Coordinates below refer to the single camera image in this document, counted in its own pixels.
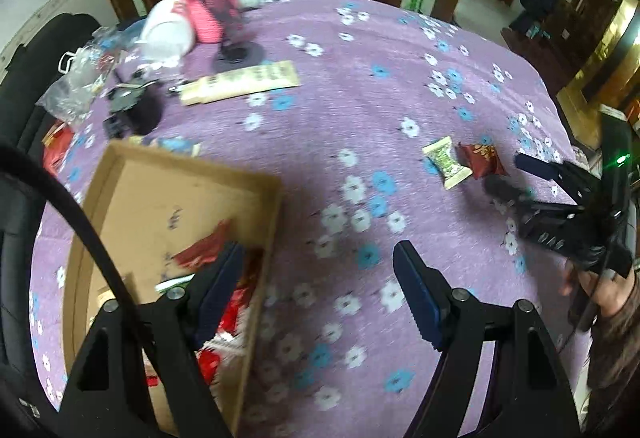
human hand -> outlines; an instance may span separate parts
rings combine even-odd
[[[560,289],[562,295],[569,295],[579,281],[583,290],[591,296],[593,302],[600,306],[600,314],[603,317],[613,317],[622,310],[626,300],[629,299],[629,295],[631,295],[636,283],[636,274],[631,270],[628,277],[622,277],[618,274],[613,279],[603,277],[600,280],[598,289],[594,292],[593,289],[598,281],[598,276],[593,272],[576,270],[573,263],[567,259],[564,264],[562,279],[563,284]]]

black chair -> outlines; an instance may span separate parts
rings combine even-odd
[[[44,25],[27,46],[16,50],[0,84],[0,144],[18,148],[42,164],[42,138],[54,119],[35,103],[50,84],[60,78],[60,57],[84,46],[99,26],[89,15],[61,14]],[[29,324],[31,255],[44,204],[37,193],[0,176],[0,422],[3,436],[47,436],[39,423],[51,429],[56,426],[57,412],[38,379]]]

purple tablecloth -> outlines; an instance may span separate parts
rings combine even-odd
[[[452,286],[482,301],[531,299],[554,340],[568,331],[567,300],[556,293],[561,260],[518,241],[511,212],[480,181],[444,190],[422,148],[447,135],[455,144],[493,141],[514,182],[565,202],[551,183],[516,170],[513,156],[574,154],[540,77],[513,53],[378,2],[270,1],[250,14],[257,40],[269,60],[293,60],[302,85],[188,108],[168,98],[154,131],[202,142],[202,158],[284,182],[241,435],[400,437],[438,354],[420,339],[395,281],[398,241],[411,240]],[[210,73],[215,52],[198,46],[187,75]],[[99,98],[60,173],[78,201],[107,144],[105,115]],[[66,382],[61,309],[71,237],[47,206],[31,322],[55,405]],[[583,336],[563,354],[572,384],[587,345]],[[464,431],[478,422],[489,367],[487,349]]]

red packet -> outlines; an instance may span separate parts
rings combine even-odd
[[[53,176],[58,175],[60,164],[64,160],[73,137],[74,132],[71,128],[57,121],[42,139],[42,143],[44,144],[42,164],[44,169],[49,171]]]
[[[507,174],[493,145],[459,144],[477,180],[488,174]]]
[[[218,332],[226,332],[232,336],[236,336],[236,325],[238,324],[238,312],[244,306],[244,298],[246,288],[236,288],[231,294],[231,299],[226,305],[225,312],[222,314]]]
[[[189,248],[176,254],[174,261],[184,268],[197,270],[203,264],[214,262],[228,239],[231,220],[222,220],[206,238],[196,241]]]
[[[200,368],[200,373],[202,374],[202,378],[204,378],[204,381],[207,385],[213,382],[213,379],[216,377],[216,371],[218,370],[219,365],[220,355],[218,355],[216,352],[204,349],[198,354],[198,366]]]

green candy wrapper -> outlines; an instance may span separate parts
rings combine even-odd
[[[444,176],[444,188],[451,189],[465,178],[469,178],[473,171],[469,167],[460,165],[451,156],[451,137],[446,136],[431,145],[422,148],[422,153],[433,161]]]

